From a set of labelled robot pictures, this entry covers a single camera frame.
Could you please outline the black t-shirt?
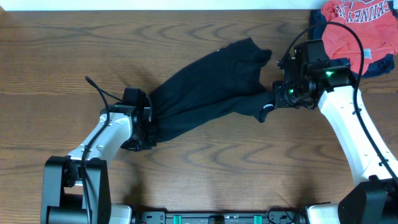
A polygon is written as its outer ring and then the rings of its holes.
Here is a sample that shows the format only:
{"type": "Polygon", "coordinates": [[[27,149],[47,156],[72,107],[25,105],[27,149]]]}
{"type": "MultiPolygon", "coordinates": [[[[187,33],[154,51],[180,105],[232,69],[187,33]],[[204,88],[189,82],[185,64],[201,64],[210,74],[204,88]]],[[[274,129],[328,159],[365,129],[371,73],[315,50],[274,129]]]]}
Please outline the black t-shirt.
{"type": "Polygon", "coordinates": [[[271,50],[244,39],[178,71],[150,93],[155,140],[169,141],[230,113],[263,123],[275,103],[259,80],[271,56],[271,50]]]}

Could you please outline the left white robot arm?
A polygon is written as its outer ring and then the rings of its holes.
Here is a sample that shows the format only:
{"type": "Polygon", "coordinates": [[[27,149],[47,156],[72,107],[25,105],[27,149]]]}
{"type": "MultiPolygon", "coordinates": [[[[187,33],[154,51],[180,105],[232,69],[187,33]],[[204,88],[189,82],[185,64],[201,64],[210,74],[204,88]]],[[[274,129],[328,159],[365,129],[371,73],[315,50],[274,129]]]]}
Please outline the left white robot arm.
{"type": "Polygon", "coordinates": [[[139,223],[132,207],[112,203],[108,167],[120,149],[155,147],[154,132],[150,97],[126,88],[122,99],[105,106],[98,124],[77,148],[45,163],[40,222],[139,223]]]}

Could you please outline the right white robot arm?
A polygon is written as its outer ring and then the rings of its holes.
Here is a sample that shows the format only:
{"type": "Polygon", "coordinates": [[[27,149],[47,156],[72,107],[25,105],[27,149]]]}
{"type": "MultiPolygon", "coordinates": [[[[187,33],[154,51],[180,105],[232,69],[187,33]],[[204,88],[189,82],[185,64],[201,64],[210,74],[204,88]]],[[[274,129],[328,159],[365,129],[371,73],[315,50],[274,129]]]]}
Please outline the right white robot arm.
{"type": "Polygon", "coordinates": [[[273,84],[276,108],[319,108],[331,124],[353,177],[339,203],[306,206],[296,223],[397,223],[397,159],[386,146],[346,65],[333,65],[321,40],[294,47],[279,61],[284,79],[273,84]]]}

